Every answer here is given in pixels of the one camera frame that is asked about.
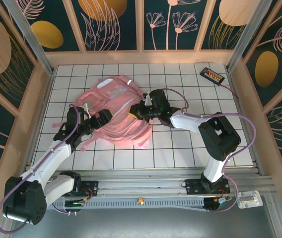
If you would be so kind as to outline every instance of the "flower illustration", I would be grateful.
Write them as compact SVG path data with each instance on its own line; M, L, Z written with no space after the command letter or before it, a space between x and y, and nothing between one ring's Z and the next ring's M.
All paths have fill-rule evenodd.
M185 5L185 4L192 4L200 2L201 0L167 0L167 2L170 4L170 6L176 6L179 5Z
M147 21L151 27L151 33L152 33L152 40L153 40L153 46L154 46L154 49L156 50L156 45L155 45L155 41L154 41L154 34L153 34L153 28L155 27L160 27L160 26L164 26L166 24L164 20L164 17L162 15L162 12L161 13L154 13L152 15L151 12L147 13L146 14L146 18L147 18Z
M198 28L197 24L194 24L196 22L195 13L183 13L183 15L180 18L180 12L173 13L173 24L175 27L176 32L176 40L175 40L175 49L177 50L177 40L178 35L183 32L190 32L195 31Z

